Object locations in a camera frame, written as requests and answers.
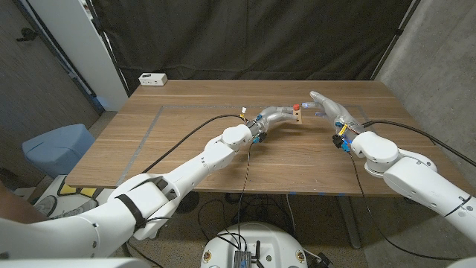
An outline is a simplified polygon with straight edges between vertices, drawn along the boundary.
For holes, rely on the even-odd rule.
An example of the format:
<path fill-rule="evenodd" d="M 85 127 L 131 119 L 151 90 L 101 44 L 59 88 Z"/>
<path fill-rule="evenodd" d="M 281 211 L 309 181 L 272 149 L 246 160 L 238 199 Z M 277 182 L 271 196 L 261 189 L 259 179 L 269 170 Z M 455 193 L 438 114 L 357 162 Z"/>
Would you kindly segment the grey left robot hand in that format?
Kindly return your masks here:
<path fill-rule="evenodd" d="M 265 108 L 258 116 L 247 123 L 253 138 L 261 133 L 266 133 L 269 127 L 281 121 L 296 121 L 292 106 L 270 106 Z"/>

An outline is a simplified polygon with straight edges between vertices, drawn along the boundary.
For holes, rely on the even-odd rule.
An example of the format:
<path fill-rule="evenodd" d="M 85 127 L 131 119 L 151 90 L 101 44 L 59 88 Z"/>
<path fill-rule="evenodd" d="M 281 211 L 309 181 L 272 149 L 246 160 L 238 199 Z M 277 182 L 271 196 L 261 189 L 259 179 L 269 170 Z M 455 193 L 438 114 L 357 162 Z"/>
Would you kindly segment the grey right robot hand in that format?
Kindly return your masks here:
<path fill-rule="evenodd" d="M 325 118 L 336 134 L 341 134 L 352 141 L 357 135 L 365 131 L 363 126 L 341 104 L 315 91 L 311 91 L 309 95 L 313 102 L 305 102 L 301 106 L 304 109 L 318 109 L 316 115 Z"/>

